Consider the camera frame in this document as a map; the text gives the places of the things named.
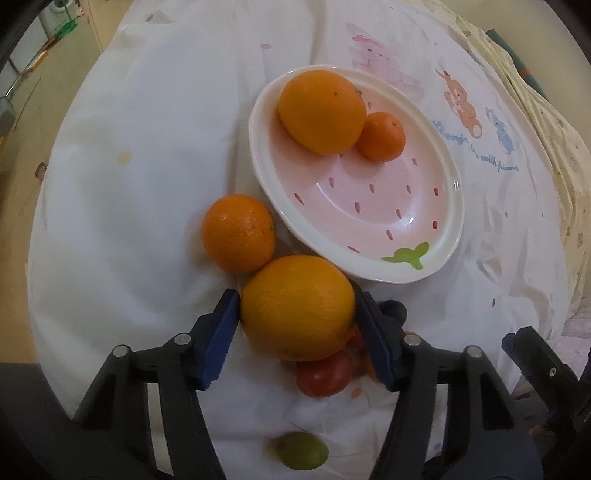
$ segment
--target blue gripper pad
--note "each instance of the blue gripper pad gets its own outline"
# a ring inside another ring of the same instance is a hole
[[[194,365],[187,373],[199,390],[207,390],[220,375],[240,315],[240,295],[227,289],[213,312],[199,317],[191,329]]]
[[[404,336],[402,327],[386,317],[368,292],[352,282],[355,291],[355,321],[368,348],[369,358],[376,376],[390,391],[397,391],[395,370],[400,364]]]

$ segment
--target metal screw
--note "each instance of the metal screw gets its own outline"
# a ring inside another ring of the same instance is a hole
[[[174,343],[177,345],[187,345],[191,343],[191,336],[188,333],[179,333],[174,337]]]
[[[472,358],[480,358],[482,356],[482,349],[476,345],[470,345],[466,351]]]
[[[404,337],[404,343],[406,343],[408,346],[417,346],[421,343],[421,338],[414,333],[410,333]]]
[[[117,358],[127,355],[127,352],[129,352],[129,347],[127,345],[117,345],[113,348],[113,355]]]

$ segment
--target oval plate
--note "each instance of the oval plate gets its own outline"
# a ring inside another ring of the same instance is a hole
[[[277,114],[285,84],[306,70],[331,70],[360,91],[368,113],[400,119],[402,155],[375,164],[355,147],[321,157],[296,143]],[[360,70],[314,65],[261,92],[248,121],[252,166],[288,229],[346,273],[410,283],[439,270],[462,233],[460,176],[429,119],[391,85]]]

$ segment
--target green leaf design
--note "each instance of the green leaf design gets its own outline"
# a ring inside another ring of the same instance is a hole
[[[399,248],[394,252],[393,257],[382,257],[382,260],[390,263],[406,262],[415,270],[422,270],[423,264],[421,263],[421,257],[428,251],[429,243],[423,242],[422,244],[418,244],[414,250],[410,248]]]

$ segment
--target red tomato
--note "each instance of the red tomato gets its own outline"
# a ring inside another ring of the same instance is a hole
[[[309,397],[331,397],[349,385],[354,369],[351,356],[340,350],[323,360],[298,363],[295,383]]]
[[[350,346],[351,348],[363,348],[365,346],[365,342],[363,341],[363,337],[361,336],[361,332],[357,325],[355,325],[353,335],[351,335],[351,338],[347,342],[347,346]]]

